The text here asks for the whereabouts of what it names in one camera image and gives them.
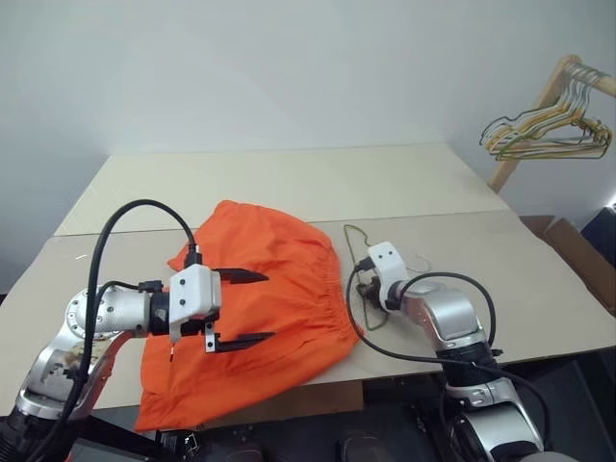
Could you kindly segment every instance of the white wall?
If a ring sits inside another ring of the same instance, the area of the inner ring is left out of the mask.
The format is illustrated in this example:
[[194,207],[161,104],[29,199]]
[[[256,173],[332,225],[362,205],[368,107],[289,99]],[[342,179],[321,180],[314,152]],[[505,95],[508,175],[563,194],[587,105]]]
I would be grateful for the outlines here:
[[[0,293],[110,153],[449,141],[487,179],[479,132],[568,53],[615,73],[613,0],[0,0]],[[616,127],[604,95],[589,114]],[[503,195],[583,223],[613,151]]]

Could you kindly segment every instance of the wooden clothes rack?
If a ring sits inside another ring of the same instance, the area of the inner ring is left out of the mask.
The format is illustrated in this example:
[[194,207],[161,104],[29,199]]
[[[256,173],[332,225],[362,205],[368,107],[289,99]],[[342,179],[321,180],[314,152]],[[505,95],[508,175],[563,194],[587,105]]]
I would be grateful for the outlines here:
[[[571,63],[582,64],[581,58],[577,55],[567,55],[558,62],[533,109],[548,108],[556,103],[569,77],[566,69]],[[614,77],[605,76],[592,86],[594,89],[616,98],[616,79]],[[492,179],[488,182],[495,193],[501,191],[519,162],[520,160],[499,161],[499,166],[494,170]]]

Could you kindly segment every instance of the beige tabletop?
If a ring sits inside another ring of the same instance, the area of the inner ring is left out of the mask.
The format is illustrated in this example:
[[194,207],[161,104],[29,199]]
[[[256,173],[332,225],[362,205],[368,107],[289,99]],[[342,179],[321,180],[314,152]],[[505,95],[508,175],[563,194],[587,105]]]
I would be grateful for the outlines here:
[[[462,272],[483,283],[496,303],[496,345],[505,351],[502,361],[614,345],[614,319],[558,255],[526,230],[506,204],[445,145],[325,152],[326,155],[321,151],[288,153],[295,160],[285,159],[280,153],[254,153],[275,161],[267,169],[243,154],[235,160],[222,160],[224,156],[213,154],[155,156],[160,158],[158,161],[142,156],[138,162],[136,158],[141,156],[112,157],[60,226],[57,236],[45,244],[3,303],[4,325],[11,328],[6,328],[0,337],[0,347],[5,351],[0,356],[0,367],[5,371],[0,379],[0,414],[11,409],[32,362],[60,328],[67,302],[86,285],[97,238],[90,233],[98,232],[117,206],[137,197],[163,200],[187,215],[191,226],[200,224],[223,198],[277,206],[320,221],[316,226],[331,237],[340,255],[342,280],[351,268],[343,224],[358,224],[370,234],[373,243],[394,243],[411,267],[421,266],[425,258],[433,270]],[[385,168],[379,159],[398,168]],[[322,163],[328,168],[317,167]],[[257,177],[269,171],[262,189],[244,183],[250,177],[246,171],[251,168]],[[165,173],[167,182],[162,181]],[[183,183],[187,178],[192,180],[191,189]],[[209,197],[205,191],[211,184],[219,185],[221,191],[211,191]],[[249,199],[251,191],[255,191],[254,200]],[[120,221],[118,229],[125,232],[110,238],[100,280],[166,281],[172,275],[166,260],[176,254],[185,237],[181,231],[166,230],[175,225],[165,221],[164,215],[150,212]],[[360,239],[354,238],[353,245],[363,252]],[[458,287],[469,295],[487,325],[480,295]],[[361,319],[359,309],[357,300],[353,300],[353,310]],[[432,354],[421,329],[404,319],[392,317],[385,327],[370,335],[386,348]],[[139,403],[142,348],[143,340],[132,340],[122,348],[97,407]],[[310,383],[437,369],[434,365],[390,359],[359,345],[346,360]]]

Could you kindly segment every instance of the floor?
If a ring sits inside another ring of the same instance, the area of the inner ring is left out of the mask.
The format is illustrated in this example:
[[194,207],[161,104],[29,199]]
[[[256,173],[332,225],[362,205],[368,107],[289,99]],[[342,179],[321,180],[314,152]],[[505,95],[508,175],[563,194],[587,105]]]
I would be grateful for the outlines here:
[[[613,361],[613,355],[607,361]],[[558,367],[534,382],[549,402],[555,450],[581,462],[616,461],[616,451],[576,362]],[[524,391],[521,396],[535,421],[540,422],[540,408],[534,398]],[[127,407],[97,411],[96,415],[131,428],[137,413],[137,407]],[[275,462],[333,462],[336,442],[358,430],[379,437],[395,460],[436,461],[427,435],[414,416],[408,409],[392,404],[363,412],[210,430],[200,435],[206,444],[195,460],[222,462],[229,450],[258,442]],[[74,455],[75,462],[129,460],[80,445],[75,447]]]

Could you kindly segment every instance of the orange shorts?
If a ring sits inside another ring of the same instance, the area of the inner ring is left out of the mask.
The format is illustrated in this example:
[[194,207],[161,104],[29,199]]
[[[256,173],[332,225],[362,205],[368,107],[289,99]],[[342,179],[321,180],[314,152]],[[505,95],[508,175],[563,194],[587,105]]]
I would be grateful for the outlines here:
[[[169,362],[167,336],[147,339],[137,431],[185,428],[273,397],[345,358],[357,342],[340,264],[320,230],[282,212],[225,200],[195,233],[210,268],[241,267],[269,281],[223,284],[221,340],[275,332],[252,348],[205,354],[185,337]],[[182,268],[186,248],[169,261]]]

